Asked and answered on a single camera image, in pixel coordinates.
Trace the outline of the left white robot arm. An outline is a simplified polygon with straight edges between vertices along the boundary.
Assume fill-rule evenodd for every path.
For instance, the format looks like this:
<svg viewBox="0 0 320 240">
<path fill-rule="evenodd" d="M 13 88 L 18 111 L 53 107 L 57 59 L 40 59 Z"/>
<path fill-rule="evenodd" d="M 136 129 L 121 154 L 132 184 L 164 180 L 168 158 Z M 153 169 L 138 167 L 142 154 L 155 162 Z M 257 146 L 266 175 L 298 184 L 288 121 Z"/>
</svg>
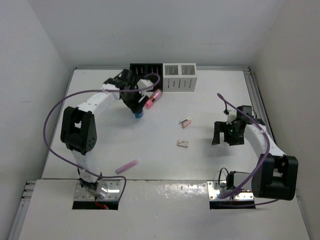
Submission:
<svg viewBox="0 0 320 240">
<path fill-rule="evenodd" d="M 75 158 L 81 187 L 96 199 L 101 199 L 106 192 L 93 154 L 98 140 L 96 119 L 119 100 L 134 115 L 143 116 L 144 105 L 149 99 L 144 91 L 152 85 L 149 79 L 139 78 L 133 71 L 124 69 L 117 76 L 105 80 L 100 90 L 86 101 L 64 109 L 60 140 Z"/>
</svg>

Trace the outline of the purple highlighter marker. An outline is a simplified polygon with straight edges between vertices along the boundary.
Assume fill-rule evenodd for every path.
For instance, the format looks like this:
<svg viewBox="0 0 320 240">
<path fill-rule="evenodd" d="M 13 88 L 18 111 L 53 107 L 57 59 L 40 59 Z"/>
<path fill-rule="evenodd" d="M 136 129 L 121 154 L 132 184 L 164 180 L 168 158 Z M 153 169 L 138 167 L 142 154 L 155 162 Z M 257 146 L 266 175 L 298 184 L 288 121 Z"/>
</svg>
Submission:
<svg viewBox="0 0 320 240">
<path fill-rule="evenodd" d="M 136 165 L 138 165 L 138 164 L 139 164 L 139 160 L 138 160 L 138 159 L 134 159 L 134 160 L 126 163 L 125 165 L 117 168 L 117 169 L 115 170 L 115 173 L 116 173 L 117 175 L 119 175 L 119 174 L 121 174 L 121 173 L 123 173 L 123 172 L 125 172 L 125 171 L 127 171 L 127 170 L 129 170 L 129 169 L 131 169 L 131 168 L 133 168 L 134 166 L 136 166 Z"/>
</svg>

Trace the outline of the blue cap glue stick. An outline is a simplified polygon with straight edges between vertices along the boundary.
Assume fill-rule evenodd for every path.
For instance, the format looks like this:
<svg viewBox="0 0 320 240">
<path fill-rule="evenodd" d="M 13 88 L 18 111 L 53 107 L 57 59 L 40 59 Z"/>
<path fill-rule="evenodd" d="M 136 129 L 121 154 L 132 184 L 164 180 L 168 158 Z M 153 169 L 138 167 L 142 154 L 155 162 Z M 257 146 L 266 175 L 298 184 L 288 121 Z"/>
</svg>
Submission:
<svg viewBox="0 0 320 240">
<path fill-rule="evenodd" d="M 141 112 L 137 112 L 137 113 L 134 114 L 134 117 L 135 117 L 136 119 L 140 119 L 140 118 L 142 118 L 143 116 L 144 116 L 144 110 L 142 110 Z"/>
</svg>

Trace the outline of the black slotted container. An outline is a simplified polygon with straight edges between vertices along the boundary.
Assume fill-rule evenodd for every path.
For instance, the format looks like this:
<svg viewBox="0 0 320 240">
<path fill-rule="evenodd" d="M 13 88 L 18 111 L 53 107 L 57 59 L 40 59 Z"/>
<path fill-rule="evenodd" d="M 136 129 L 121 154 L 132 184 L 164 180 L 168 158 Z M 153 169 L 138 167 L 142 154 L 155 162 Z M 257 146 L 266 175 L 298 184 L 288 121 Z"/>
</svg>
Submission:
<svg viewBox="0 0 320 240">
<path fill-rule="evenodd" d="M 160 80 L 158 84 L 149 90 L 154 92 L 158 89 L 163 90 L 163 64 L 162 63 L 131 63 L 129 69 L 133 71 L 140 78 L 145 77 L 147 74 L 155 73 L 158 74 Z"/>
</svg>

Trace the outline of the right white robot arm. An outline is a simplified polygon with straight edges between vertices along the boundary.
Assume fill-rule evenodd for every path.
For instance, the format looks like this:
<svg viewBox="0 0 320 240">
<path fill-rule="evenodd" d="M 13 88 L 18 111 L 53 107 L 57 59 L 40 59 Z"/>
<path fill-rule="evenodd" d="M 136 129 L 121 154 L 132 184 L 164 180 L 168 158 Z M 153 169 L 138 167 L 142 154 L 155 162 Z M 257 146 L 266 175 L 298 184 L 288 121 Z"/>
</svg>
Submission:
<svg viewBox="0 0 320 240">
<path fill-rule="evenodd" d="M 251 189 L 254 197 L 291 201 L 296 192 L 299 162 L 289 156 L 272 140 L 262 119 L 256 118 L 249 105 L 225 109 L 226 121 L 214 123 L 211 144 L 219 145 L 220 134 L 229 146 L 243 145 L 247 140 L 258 162 L 252 173 Z"/>
</svg>

